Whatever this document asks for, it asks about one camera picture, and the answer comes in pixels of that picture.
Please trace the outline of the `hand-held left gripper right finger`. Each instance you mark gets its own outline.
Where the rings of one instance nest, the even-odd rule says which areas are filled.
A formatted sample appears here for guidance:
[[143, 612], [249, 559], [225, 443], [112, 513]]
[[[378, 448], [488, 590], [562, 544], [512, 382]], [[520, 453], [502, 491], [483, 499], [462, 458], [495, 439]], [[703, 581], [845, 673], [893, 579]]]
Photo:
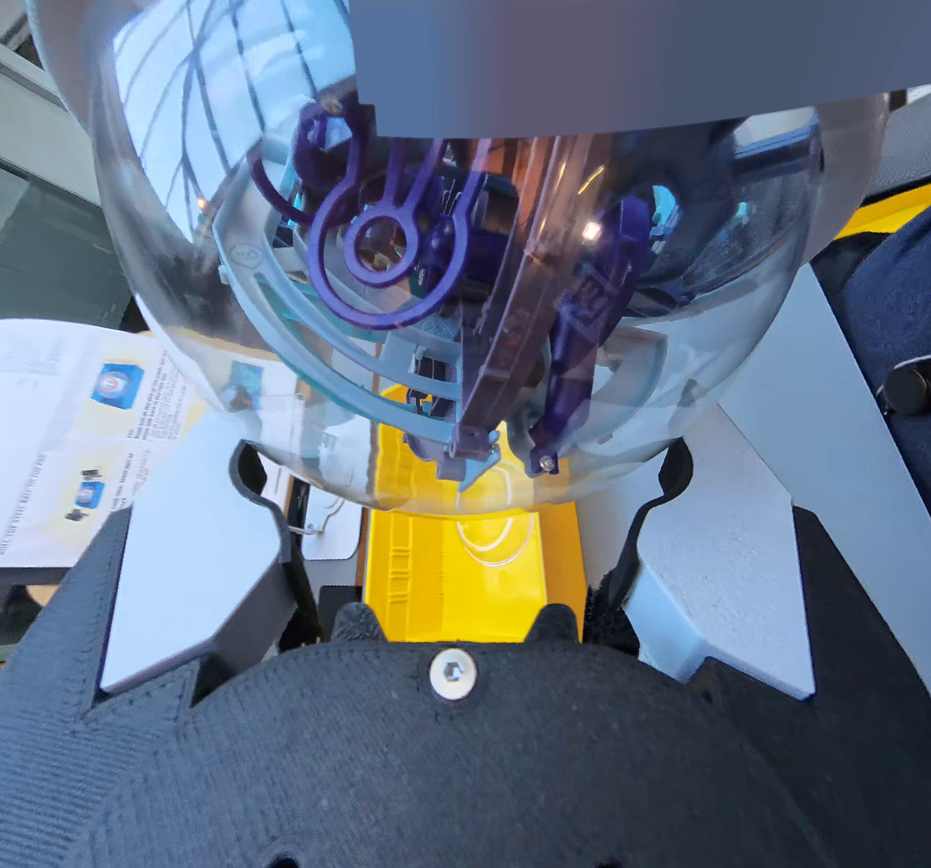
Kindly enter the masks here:
[[688, 475], [635, 515], [622, 605], [638, 658], [686, 683], [707, 660], [816, 691], [790, 496], [745, 439], [688, 437]]

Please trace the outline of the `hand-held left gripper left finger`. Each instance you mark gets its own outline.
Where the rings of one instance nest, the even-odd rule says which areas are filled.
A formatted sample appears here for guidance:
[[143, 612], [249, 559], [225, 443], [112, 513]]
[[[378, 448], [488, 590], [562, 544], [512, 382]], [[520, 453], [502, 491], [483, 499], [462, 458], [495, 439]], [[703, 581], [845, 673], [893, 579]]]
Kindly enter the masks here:
[[238, 676], [295, 612], [319, 626], [282, 510], [242, 481], [247, 449], [240, 439], [187, 439], [134, 501], [99, 671], [104, 694], [193, 661]]

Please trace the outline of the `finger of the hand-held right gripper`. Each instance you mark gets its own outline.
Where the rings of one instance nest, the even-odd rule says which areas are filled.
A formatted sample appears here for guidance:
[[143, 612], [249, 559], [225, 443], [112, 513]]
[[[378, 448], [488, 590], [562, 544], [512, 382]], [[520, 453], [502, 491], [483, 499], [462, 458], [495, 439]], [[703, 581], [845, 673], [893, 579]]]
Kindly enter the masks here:
[[721, 398], [930, 686], [930, 520], [809, 265]]

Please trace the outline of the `clear plastic maze ball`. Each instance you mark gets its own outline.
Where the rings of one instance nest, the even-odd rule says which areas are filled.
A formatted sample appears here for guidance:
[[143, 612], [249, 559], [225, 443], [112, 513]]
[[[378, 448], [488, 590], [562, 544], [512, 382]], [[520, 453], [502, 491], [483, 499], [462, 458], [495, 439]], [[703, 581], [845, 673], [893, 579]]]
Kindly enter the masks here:
[[675, 0], [27, 0], [146, 322], [377, 509], [584, 498], [713, 407], [857, 209], [889, 95]]

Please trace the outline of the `black round knob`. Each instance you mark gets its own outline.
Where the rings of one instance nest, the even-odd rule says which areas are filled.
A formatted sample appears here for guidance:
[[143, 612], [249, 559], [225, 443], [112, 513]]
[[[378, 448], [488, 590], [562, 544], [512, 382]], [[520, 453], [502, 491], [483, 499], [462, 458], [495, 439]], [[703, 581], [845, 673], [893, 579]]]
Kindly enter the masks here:
[[919, 417], [930, 412], [930, 365], [922, 359], [893, 367], [877, 390], [885, 417]]

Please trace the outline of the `wooden clipboard with printed sheet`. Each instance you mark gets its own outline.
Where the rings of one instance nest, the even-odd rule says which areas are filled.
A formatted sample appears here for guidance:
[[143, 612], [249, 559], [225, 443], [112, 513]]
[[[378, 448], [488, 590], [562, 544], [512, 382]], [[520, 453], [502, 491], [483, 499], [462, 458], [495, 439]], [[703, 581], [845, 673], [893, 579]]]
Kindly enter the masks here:
[[2, 320], [2, 571], [45, 583], [75, 565], [111, 514], [132, 507], [136, 567], [217, 571], [239, 583], [275, 564], [278, 525], [236, 484], [239, 438], [270, 458], [302, 441], [313, 487], [357, 506], [369, 424], [312, 432], [309, 391], [271, 351], [186, 330], [156, 338], [35, 319]]

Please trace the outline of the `yellow plastic bin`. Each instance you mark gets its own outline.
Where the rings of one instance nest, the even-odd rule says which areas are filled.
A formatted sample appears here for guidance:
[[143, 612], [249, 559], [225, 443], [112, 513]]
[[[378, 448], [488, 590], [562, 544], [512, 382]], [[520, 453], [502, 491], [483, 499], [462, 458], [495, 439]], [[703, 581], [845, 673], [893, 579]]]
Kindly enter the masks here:
[[[929, 208], [929, 191], [929, 178], [876, 191], [833, 243], [898, 231]], [[579, 518], [572, 504], [480, 517], [476, 543], [454, 518], [373, 513], [366, 571], [357, 574], [365, 583], [356, 593], [394, 641], [516, 642], [520, 625], [545, 603], [564, 603], [576, 612], [580, 640], [633, 654], [634, 630], [617, 611], [600, 608], [594, 584], [583, 603]], [[491, 547], [490, 561], [479, 544]]]

